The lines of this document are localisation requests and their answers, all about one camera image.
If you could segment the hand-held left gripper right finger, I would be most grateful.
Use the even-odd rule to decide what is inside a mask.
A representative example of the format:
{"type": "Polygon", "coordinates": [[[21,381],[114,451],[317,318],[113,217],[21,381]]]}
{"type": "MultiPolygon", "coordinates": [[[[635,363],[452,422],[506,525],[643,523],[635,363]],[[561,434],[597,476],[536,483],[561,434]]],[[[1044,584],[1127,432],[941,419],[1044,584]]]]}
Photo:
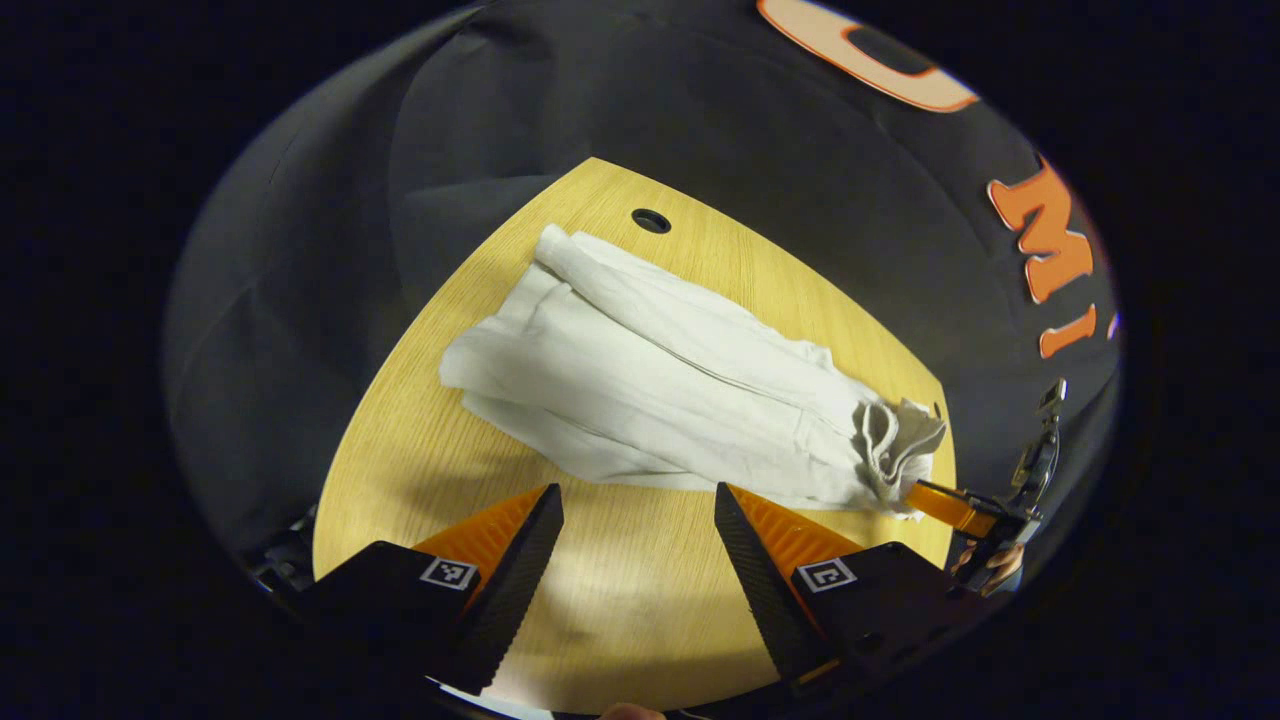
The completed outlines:
{"type": "Polygon", "coordinates": [[[728,483],[714,524],[782,683],[869,691],[979,626],[993,603],[909,546],[872,547],[728,483]]]}

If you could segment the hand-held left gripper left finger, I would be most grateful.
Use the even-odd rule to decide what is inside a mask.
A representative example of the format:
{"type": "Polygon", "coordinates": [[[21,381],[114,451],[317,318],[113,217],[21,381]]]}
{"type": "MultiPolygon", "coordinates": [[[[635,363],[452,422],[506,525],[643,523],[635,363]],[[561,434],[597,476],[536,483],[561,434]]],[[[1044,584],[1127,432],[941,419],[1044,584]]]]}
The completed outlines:
{"type": "Polygon", "coordinates": [[[301,594],[300,616],[476,694],[513,644],[563,523],[561,487],[550,483],[410,547],[372,542],[301,594]]]}

